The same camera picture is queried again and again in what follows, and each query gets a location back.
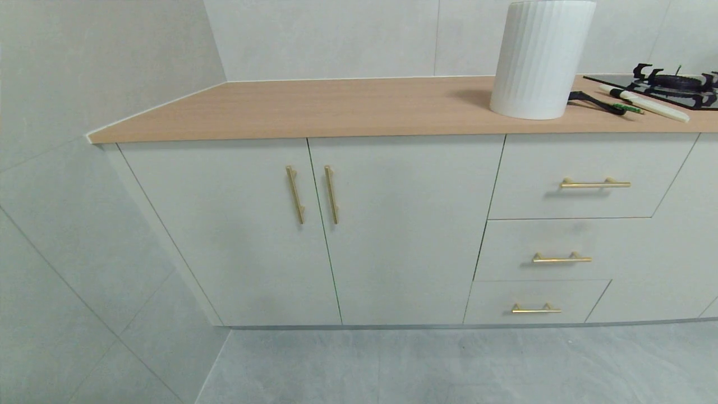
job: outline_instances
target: grey wall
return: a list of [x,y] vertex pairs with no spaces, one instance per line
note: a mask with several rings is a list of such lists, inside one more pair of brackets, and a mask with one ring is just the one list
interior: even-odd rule
[[[230,81],[493,75],[512,0],[205,0]],[[718,1],[597,0],[580,73],[718,69]]]
[[201,0],[0,1],[0,402],[195,401],[208,324],[90,130],[225,80]]

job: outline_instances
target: cabinet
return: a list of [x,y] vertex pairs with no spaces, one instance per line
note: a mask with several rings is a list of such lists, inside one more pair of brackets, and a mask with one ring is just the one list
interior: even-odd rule
[[[226,325],[610,323],[716,313],[718,134],[696,136],[120,148]],[[631,187],[549,196],[604,175]]]
[[465,323],[583,323],[607,285],[607,280],[476,282]]
[[701,134],[589,322],[696,318],[715,299],[718,134]]
[[224,324],[340,324],[306,139],[121,150]]
[[[490,218],[651,217],[695,139],[684,133],[510,134]],[[609,178],[618,184],[601,184]]]
[[621,277],[645,254],[640,240],[650,225],[650,219],[489,220],[476,280]]
[[503,135],[309,140],[344,324],[462,322],[502,145]]

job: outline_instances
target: ribbed white vase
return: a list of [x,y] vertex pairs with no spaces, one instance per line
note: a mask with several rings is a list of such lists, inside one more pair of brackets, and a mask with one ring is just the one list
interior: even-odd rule
[[595,9],[593,0],[512,3],[491,110],[524,119],[562,116]]

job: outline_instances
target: wooden countertop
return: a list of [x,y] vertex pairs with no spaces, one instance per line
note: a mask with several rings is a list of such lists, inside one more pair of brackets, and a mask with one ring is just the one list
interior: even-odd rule
[[[614,116],[572,101],[559,119],[509,118],[489,109],[494,77],[224,83],[88,135],[92,143],[282,137],[575,132],[718,132],[718,111],[687,124],[646,112]],[[574,90],[617,101],[577,77]]]

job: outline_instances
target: gas stove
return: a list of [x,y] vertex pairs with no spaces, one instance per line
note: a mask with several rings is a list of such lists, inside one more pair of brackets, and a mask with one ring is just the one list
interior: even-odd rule
[[648,75],[639,63],[633,69],[633,76],[627,74],[585,75],[599,83],[623,88],[636,94],[643,94],[695,111],[718,111],[718,72],[701,75],[659,74],[663,69],[653,69]]

